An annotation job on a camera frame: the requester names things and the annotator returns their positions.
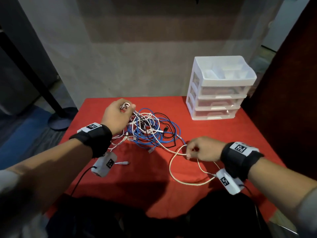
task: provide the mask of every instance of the wrist strap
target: wrist strap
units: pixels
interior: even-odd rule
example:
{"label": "wrist strap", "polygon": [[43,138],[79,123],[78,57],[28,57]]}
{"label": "wrist strap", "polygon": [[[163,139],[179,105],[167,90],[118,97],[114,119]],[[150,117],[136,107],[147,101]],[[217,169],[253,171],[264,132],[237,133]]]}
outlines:
{"label": "wrist strap", "polygon": [[257,148],[248,146],[241,142],[226,144],[222,150],[220,160],[232,178],[245,181],[248,178],[251,167],[261,158],[263,154]]}
{"label": "wrist strap", "polygon": [[110,129],[101,124],[101,127],[94,128],[89,132],[80,131],[69,139],[78,139],[83,144],[91,147],[93,150],[93,158],[104,156],[111,144],[112,133]]}

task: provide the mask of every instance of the sleeve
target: sleeve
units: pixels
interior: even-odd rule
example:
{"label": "sleeve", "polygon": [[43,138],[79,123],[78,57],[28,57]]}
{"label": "sleeve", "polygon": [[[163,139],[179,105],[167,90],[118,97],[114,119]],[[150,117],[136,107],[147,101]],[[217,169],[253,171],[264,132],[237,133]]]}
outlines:
{"label": "sleeve", "polygon": [[0,234],[5,238],[45,238],[42,215],[30,193],[17,188],[19,175],[0,170]]}
{"label": "sleeve", "polygon": [[300,237],[317,237],[317,188],[302,201],[298,210]]}

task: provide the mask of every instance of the black wrist strap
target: black wrist strap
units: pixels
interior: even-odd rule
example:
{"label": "black wrist strap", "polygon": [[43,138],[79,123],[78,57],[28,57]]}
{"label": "black wrist strap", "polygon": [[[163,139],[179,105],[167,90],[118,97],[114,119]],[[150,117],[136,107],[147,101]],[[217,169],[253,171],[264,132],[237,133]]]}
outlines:
{"label": "black wrist strap", "polygon": [[251,167],[261,158],[263,154],[257,151],[251,151],[245,156],[239,151],[230,148],[235,142],[226,144],[222,150],[220,160],[224,163],[224,167],[232,178],[239,178],[245,181],[248,178]]}
{"label": "black wrist strap", "polygon": [[98,158],[103,156],[111,144],[112,133],[110,129],[101,124],[99,128],[95,128],[89,132],[80,131],[69,139],[78,139],[83,144],[91,147],[93,150],[93,158]]}

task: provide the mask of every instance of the hand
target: hand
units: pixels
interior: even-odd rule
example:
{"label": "hand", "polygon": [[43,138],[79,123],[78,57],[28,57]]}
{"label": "hand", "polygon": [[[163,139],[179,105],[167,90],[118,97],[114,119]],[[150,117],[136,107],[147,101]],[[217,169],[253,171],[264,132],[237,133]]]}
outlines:
{"label": "hand", "polygon": [[217,161],[226,143],[207,136],[192,139],[187,144],[186,158],[197,158],[202,161]]}
{"label": "hand", "polygon": [[[124,103],[129,103],[130,106],[124,109],[125,112],[120,110],[120,106]],[[119,99],[110,104],[102,117],[101,124],[106,125],[111,133],[117,134],[121,132],[129,123],[130,117],[135,110],[135,104],[125,99]]]}

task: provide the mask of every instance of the table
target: table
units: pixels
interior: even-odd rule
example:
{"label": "table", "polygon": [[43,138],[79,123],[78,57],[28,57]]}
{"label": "table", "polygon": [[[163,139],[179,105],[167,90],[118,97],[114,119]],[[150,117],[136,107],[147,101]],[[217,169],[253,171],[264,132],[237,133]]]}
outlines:
{"label": "table", "polygon": [[[180,126],[181,136],[185,141],[199,136],[210,136],[224,142],[242,141],[259,148],[269,160],[284,165],[242,108],[238,110],[234,119],[193,121],[185,104],[186,97],[126,99],[136,104],[136,110],[150,108],[153,112],[166,114]],[[115,100],[118,98],[86,99],[61,143],[67,141],[79,128],[100,122],[105,108]],[[172,150],[176,151],[181,145],[181,141],[178,140],[177,146]],[[188,186],[176,182],[168,169],[172,154],[162,148],[155,148],[149,153],[126,140],[114,149],[114,153],[118,156],[118,162],[129,161],[130,164],[114,165],[104,178],[87,172],[79,183],[74,197],[97,197],[142,208],[149,217],[174,218],[188,212],[208,192],[223,188],[218,179],[203,186]],[[96,159],[91,160],[83,171],[91,167],[95,161]],[[211,173],[218,170],[213,162],[202,162],[202,168],[204,167]],[[185,182],[206,181],[209,178],[199,169],[195,160],[188,161],[183,156],[175,157],[171,169],[177,179]],[[67,194],[71,193],[83,171],[72,182],[66,191]],[[267,221],[275,212],[275,206],[249,181],[246,181],[245,185],[251,190],[253,200]],[[249,195],[246,189],[242,192]]]}

